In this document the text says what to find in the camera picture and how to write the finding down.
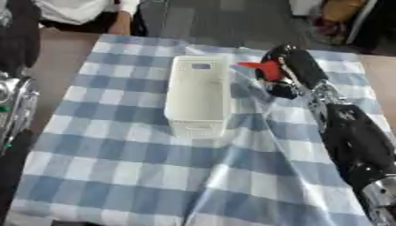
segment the plastic basket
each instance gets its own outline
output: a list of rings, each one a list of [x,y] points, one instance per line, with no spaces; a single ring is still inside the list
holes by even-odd
[[[177,56],[173,60],[165,116],[173,134],[214,139],[225,133],[231,95],[225,56]]]

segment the checkered tablecloth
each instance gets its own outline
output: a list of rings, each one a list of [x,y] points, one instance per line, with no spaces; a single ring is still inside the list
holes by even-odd
[[[354,54],[311,52],[339,91],[390,131]],[[230,65],[232,118],[217,140],[171,135],[175,56],[261,50],[103,35],[28,156],[12,211],[104,225],[370,225],[302,99],[267,95]]]

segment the person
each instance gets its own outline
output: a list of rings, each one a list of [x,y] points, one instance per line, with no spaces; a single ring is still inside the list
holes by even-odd
[[[329,44],[342,44],[346,38],[346,23],[364,6],[366,0],[327,0],[321,16],[314,18],[313,36]]]
[[[41,24],[44,26],[76,32],[144,35],[136,31],[142,23],[141,15],[136,15],[140,13],[140,1],[113,1],[36,0],[36,4],[42,10]],[[118,11],[105,11],[112,4],[118,6]]]

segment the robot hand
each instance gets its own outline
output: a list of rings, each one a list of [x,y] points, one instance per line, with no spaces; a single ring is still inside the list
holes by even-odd
[[[342,97],[315,59],[284,45],[270,51],[256,68],[270,94],[302,96],[318,123],[324,145],[341,177],[354,190],[375,225],[396,225],[394,146],[357,106]]]
[[[32,0],[0,0],[0,156],[35,112],[38,92],[23,71],[39,55],[39,18]]]

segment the basket handle hole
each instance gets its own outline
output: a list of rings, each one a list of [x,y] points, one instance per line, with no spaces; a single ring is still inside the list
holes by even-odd
[[[192,67],[196,70],[209,70],[210,64],[192,64]]]

